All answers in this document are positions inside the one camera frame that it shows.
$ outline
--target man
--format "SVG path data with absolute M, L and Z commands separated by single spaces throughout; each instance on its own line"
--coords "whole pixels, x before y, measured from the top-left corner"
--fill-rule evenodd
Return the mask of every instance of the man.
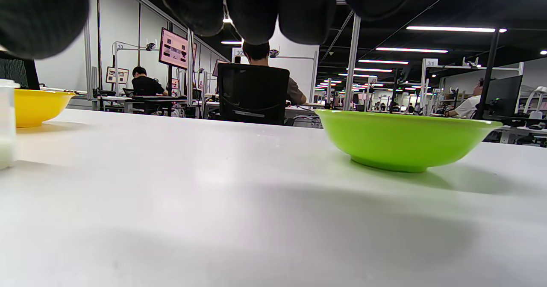
M 164 90 L 160 83 L 146 76 L 146 69 L 143 67 L 133 69 L 133 81 L 131 83 L 133 83 L 136 96 L 168 95 L 168 92 Z
M 265 65 L 268 67 L 268 58 L 270 56 L 269 43 L 252 45 L 244 42 L 243 53 L 249 60 L 250 65 Z M 298 89 L 297 82 L 291 78 L 289 78 L 289 84 L 287 85 L 287 100 L 294 105 L 304 104 L 307 101 L 306 96 Z
M 465 100 L 459 107 L 454 110 L 450 110 L 445 113 L 446 117 L 461 116 L 462 118 L 470 119 L 477 110 L 477 104 L 480 103 L 480 97 L 482 95 L 482 86 L 484 85 L 484 79 L 479 79 L 479 83 L 473 89 L 473 96 Z

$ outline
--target white partition wall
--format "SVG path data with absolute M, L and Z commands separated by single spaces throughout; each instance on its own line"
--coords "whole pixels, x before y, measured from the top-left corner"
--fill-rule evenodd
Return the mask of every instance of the white partition wall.
M 91 41 L 91 62 L 92 66 L 98 68 L 98 46 L 101 45 L 101 67 L 103 88 L 109 90 L 110 84 L 105 82 L 106 70 L 112 66 L 112 44 L 115 41 L 123 41 L 137 45 L 139 32 L 139 0 L 100 0 L 100 30 L 101 40 L 97 34 L 97 0 L 90 0 L 90 41 Z M 147 42 L 160 43 L 162 28 L 168 27 L 166 14 L 160 15 L 156 10 L 147 4 L 141 6 L 141 46 Z M 174 26 L 174 33 L 186 38 L 186 30 Z M 84 37 L 70 45 L 63 53 L 49 59 L 36 61 L 36 69 L 40 83 L 49 87 L 86 90 L 85 75 L 85 48 Z M 120 68 L 133 70 L 137 66 L 137 51 L 119 51 L 118 66 Z M 168 79 L 168 66 L 158 62 L 158 51 L 141 51 L 141 66 L 146 68 L 148 75 L 157 78 L 165 87 Z M 215 65 L 216 59 L 224 59 L 217 51 L 197 40 L 197 59 L 195 68 L 203 68 L 212 72 L 211 67 Z
M 290 41 L 279 30 L 276 24 L 275 32 L 270 39 L 270 49 L 279 51 L 279 57 L 269 59 L 270 67 L 283 68 L 291 72 L 291 78 L 298 84 L 298 88 L 306 95 L 308 102 L 313 102 L 313 94 L 317 76 L 319 45 L 305 45 Z M 240 55 L 241 47 L 232 51 L 232 62 L 236 55 Z M 241 57 L 241 63 L 248 64 L 246 57 Z

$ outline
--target fluorescent light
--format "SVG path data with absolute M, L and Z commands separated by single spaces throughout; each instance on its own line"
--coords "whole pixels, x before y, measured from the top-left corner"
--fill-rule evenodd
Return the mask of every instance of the fluorescent light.
M 419 53 L 448 53 L 446 50 L 428 50 L 428 49 L 403 49 L 399 47 L 378 47 L 378 51 L 399 51 L 399 52 L 419 52 Z
M 341 75 L 343 77 L 347 77 L 347 73 L 338 73 L 338 75 Z M 354 74 L 354 77 L 358 78 L 377 78 L 376 75 L 360 75 L 360 74 Z
M 368 63 L 392 63 L 394 65 L 408 65 L 408 61 L 391 61 L 391 60 L 359 60 L 359 62 Z
M 361 68 L 355 68 L 355 71 L 393 72 L 393 70 L 390 70 L 390 69 L 361 69 Z
M 407 30 L 440 30 L 444 32 L 475 32 L 475 33 L 493 33 L 496 28 L 477 28 L 477 27 L 433 27 L 433 26 L 408 26 Z

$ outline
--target display screen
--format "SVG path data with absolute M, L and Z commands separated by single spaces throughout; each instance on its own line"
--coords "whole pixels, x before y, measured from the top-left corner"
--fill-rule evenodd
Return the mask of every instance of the display screen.
M 194 62 L 196 60 L 197 44 L 194 43 Z M 160 43 L 160 62 L 166 65 L 174 65 L 181 69 L 188 69 L 188 40 L 177 34 L 162 29 L 162 41 Z
M 229 63 L 229 62 L 217 59 L 217 63 L 215 63 L 215 70 L 213 70 L 213 76 L 214 77 L 218 77 L 218 64 L 219 63 Z

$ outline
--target black fabric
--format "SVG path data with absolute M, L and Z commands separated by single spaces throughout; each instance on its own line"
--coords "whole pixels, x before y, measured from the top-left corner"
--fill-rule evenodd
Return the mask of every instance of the black fabric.
M 160 83 L 149 77 L 134 78 L 131 83 L 133 84 L 134 96 L 156 96 L 165 91 Z
M 223 0 L 163 0 L 172 14 L 200 36 L 223 27 Z M 407 0 L 346 0 L 364 20 L 399 10 Z M 267 42 L 276 18 L 283 34 L 297 43 L 327 38 L 335 0 L 226 0 L 238 33 L 252 44 Z M 26 59 L 43 59 L 66 49 L 82 32 L 88 0 L 0 0 L 0 45 Z

